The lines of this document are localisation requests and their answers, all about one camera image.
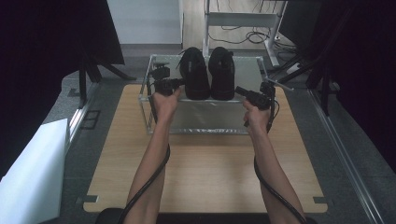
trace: transparent box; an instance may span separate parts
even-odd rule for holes
[[[150,93],[154,93],[154,79],[149,79],[149,72],[156,67],[155,63],[167,63],[170,68],[169,78],[181,78],[178,63],[181,55],[151,55],[148,70],[143,80],[138,101],[142,108],[143,119],[148,133],[152,133],[155,122],[151,114],[149,103]],[[206,67],[209,57],[205,57]],[[260,85],[266,74],[262,57],[233,57],[235,64],[235,87],[239,86],[248,91],[260,92]],[[212,80],[207,70],[209,83]],[[170,133],[230,133],[247,134],[243,117],[246,109],[242,107],[245,97],[235,94],[230,101],[218,101],[211,97],[206,100],[190,100],[185,92],[181,93],[177,111],[171,125]]]

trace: shoe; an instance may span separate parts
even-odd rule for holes
[[[186,95],[191,100],[205,100],[210,97],[205,59],[198,48],[188,48],[179,62],[181,76],[185,80]]]
[[[235,89],[233,53],[223,47],[215,48],[210,55],[208,67],[212,75],[212,98],[221,101],[232,100]]]

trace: white metal stand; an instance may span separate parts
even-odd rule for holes
[[[208,56],[209,54],[209,26],[269,27],[271,29],[271,35],[268,40],[264,41],[265,48],[267,49],[273,67],[279,66],[273,47],[285,5],[286,1],[283,1],[280,10],[276,14],[225,13],[210,12],[210,0],[205,0],[205,36],[202,47],[204,56]]]

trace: table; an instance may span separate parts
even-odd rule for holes
[[[138,105],[140,85],[125,86],[84,203],[87,212],[122,208],[150,135]],[[276,155],[306,213],[327,211],[284,92],[270,138]],[[260,184],[253,169],[253,146],[242,134],[171,134],[171,157],[161,213],[262,213]]]

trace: white wall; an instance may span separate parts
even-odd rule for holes
[[[181,0],[107,0],[120,44],[181,44]]]

